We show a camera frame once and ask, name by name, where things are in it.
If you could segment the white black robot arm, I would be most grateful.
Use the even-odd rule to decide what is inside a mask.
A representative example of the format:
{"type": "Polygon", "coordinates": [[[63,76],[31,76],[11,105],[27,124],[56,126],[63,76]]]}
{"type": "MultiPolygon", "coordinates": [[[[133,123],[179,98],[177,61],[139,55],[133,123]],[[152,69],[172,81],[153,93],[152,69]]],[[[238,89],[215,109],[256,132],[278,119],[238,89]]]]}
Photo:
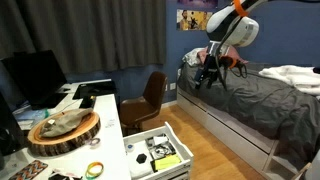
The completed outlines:
{"type": "Polygon", "coordinates": [[[199,89],[204,79],[208,78],[207,87],[219,80],[224,89],[227,70],[234,67],[241,69],[243,63],[227,54],[231,46],[250,45],[259,32],[259,24],[248,17],[249,12],[268,0],[233,0],[232,3],[214,13],[208,20],[206,33],[209,37],[207,55],[202,68],[194,76],[195,88],[199,89]]]}

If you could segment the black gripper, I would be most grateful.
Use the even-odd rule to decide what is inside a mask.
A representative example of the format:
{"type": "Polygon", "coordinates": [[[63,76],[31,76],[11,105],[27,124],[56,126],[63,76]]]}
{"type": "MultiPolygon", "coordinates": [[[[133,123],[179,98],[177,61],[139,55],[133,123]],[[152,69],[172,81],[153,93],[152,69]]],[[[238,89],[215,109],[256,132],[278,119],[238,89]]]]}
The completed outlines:
{"type": "Polygon", "coordinates": [[[207,89],[210,89],[216,79],[226,78],[227,51],[228,46],[225,46],[217,41],[210,41],[206,50],[206,55],[200,76],[195,79],[195,89],[199,89],[203,79],[209,78],[207,89]]]}

